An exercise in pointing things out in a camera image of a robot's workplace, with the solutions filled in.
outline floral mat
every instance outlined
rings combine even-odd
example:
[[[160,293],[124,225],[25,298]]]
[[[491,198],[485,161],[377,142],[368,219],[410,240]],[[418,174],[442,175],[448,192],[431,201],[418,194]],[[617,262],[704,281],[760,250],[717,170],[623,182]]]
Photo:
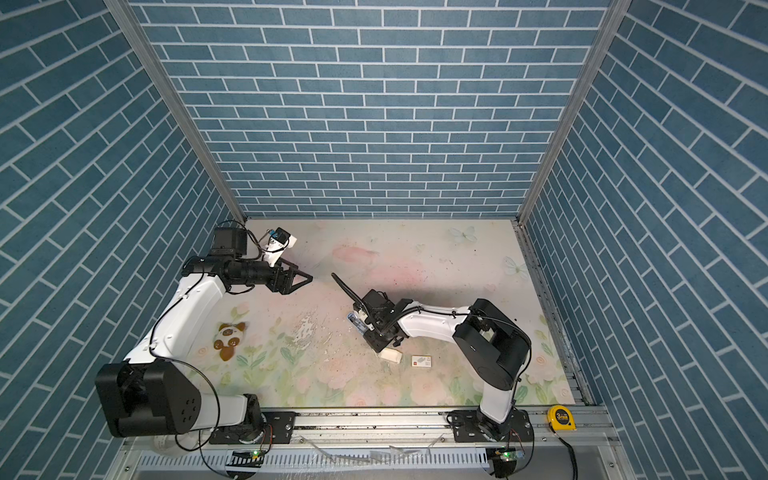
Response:
[[[395,302],[457,307],[491,300],[533,342],[518,402],[574,402],[508,221],[250,220],[248,227],[257,237],[277,227],[296,236],[283,257],[314,281],[288,296],[257,286],[217,304],[187,361],[219,393],[256,393],[265,407],[479,404],[482,381],[454,344],[406,339],[399,364],[380,359],[346,318],[352,301],[335,272],[360,296],[376,289]],[[411,366],[411,356],[431,356],[432,367]]]

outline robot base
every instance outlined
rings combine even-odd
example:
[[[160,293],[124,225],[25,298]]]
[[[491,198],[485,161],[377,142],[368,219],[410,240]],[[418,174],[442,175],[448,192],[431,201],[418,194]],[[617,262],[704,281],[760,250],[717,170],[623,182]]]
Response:
[[[533,439],[533,427],[525,410],[512,409],[507,419],[498,424],[477,410],[453,410],[448,414],[448,422],[453,431],[453,440],[457,443],[506,442],[508,439],[518,440],[510,433],[512,430],[520,435],[520,442],[530,442]]]
[[[210,436],[212,445],[269,445],[263,434],[272,435],[272,443],[290,443],[296,414],[293,412],[262,412],[255,395],[246,394],[248,407],[245,419],[237,425],[215,429]]]

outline metal rail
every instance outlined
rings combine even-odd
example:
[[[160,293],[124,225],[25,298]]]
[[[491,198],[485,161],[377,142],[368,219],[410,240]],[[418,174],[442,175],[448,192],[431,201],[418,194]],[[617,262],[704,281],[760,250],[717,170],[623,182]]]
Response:
[[[536,204],[536,200],[538,200],[538,196],[541,194],[541,189],[544,188],[549,172],[552,171],[554,163],[558,159],[560,150],[562,150],[565,143],[565,138],[571,131],[576,115],[581,109],[587,93],[589,93],[589,87],[592,86],[594,78],[598,76],[600,65],[602,65],[605,59],[605,54],[607,54],[608,47],[611,46],[611,42],[614,40],[621,21],[624,20],[624,14],[627,13],[630,3],[631,0],[613,0],[611,6],[605,12],[598,34],[594,38],[594,44],[589,49],[587,59],[584,60],[584,66],[581,68],[578,80],[576,80],[573,93],[568,97],[568,103],[563,109],[560,123],[558,123],[557,129],[552,134],[547,150],[541,159],[541,165],[536,170],[531,187],[528,189],[528,195],[525,196],[520,207],[518,222],[521,225],[525,225],[528,222],[528,218],[533,212],[533,207]]]
[[[120,30],[122,30],[123,35],[125,35],[126,40],[128,40],[128,44],[134,49],[134,53],[141,62],[141,65],[165,102],[165,106],[168,107],[170,114],[176,119],[176,123],[178,123],[185,138],[190,142],[192,149],[197,155],[197,159],[205,168],[219,195],[221,195],[224,203],[230,209],[232,217],[241,223],[245,223],[245,214],[240,209],[237,198],[235,198],[227,180],[222,175],[214,156],[197,129],[197,125],[184,106],[184,101],[181,100],[179,92],[176,91],[174,84],[170,81],[168,73],[157,56],[157,52],[152,48],[147,34],[144,33],[144,29],[139,25],[138,18],[136,18],[133,9],[127,0],[104,0],[104,3],[120,27]]]
[[[568,339],[568,334],[565,332],[562,316],[560,315],[557,304],[554,302],[552,291],[549,288],[547,279],[541,269],[541,264],[536,256],[536,251],[534,250],[533,243],[528,235],[528,230],[525,226],[521,226],[516,222],[512,222],[512,226],[517,234],[520,250],[522,250],[523,258],[525,259],[525,265],[528,267],[528,274],[531,276],[531,282],[533,282],[533,286],[536,289],[536,294],[538,295],[539,303],[541,304],[541,310],[544,312],[544,318],[547,320],[552,342],[554,343],[555,349],[558,351],[558,356],[563,364],[565,374],[573,375],[580,392],[581,403],[584,405],[593,405],[596,403],[594,401],[594,394],[587,382],[587,377],[584,375],[584,370],[579,366],[576,352],[571,345],[571,341]]]
[[[559,446],[546,427],[548,406],[521,406],[528,411],[535,431],[537,448]],[[453,407],[425,408],[338,408],[270,409],[296,412],[291,443],[273,445],[269,462],[263,468],[237,468],[243,472],[337,472],[379,468],[467,468],[484,466],[485,447],[499,442],[455,443],[446,416]],[[609,478],[633,478],[626,464],[618,435],[605,407],[571,408],[578,429],[561,432],[574,446],[597,447]],[[107,475],[109,480],[129,480],[135,472],[202,471],[206,467],[200,454],[172,458],[149,451],[149,439],[127,442]],[[396,449],[411,450],[407,456]],[[525,448],[531,443],[524,442]],[[233,445],[204,448],[208,462],[219,470],[232,461]],[[374,462],[374,453],[384,455]],[[330,455],[341,455],[329,460]]]

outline stuffed panda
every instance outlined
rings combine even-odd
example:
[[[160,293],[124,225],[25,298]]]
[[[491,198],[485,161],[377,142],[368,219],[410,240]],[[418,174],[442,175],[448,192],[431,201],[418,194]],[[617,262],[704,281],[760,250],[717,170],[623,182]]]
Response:
[[[238,324],[222,323],[219,333],[214,340],[214,348],[219,351],[219,356],[226,362],[235,356],[235,347],[240,344],[245,331],[245,322]]]

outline small box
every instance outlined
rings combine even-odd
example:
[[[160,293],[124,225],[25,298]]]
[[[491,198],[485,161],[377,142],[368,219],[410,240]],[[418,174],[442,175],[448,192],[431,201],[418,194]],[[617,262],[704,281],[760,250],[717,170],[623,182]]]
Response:
[[[424,369],[432,367],[432,357],[429,355],[411,355],[411,366],[418,366]]]

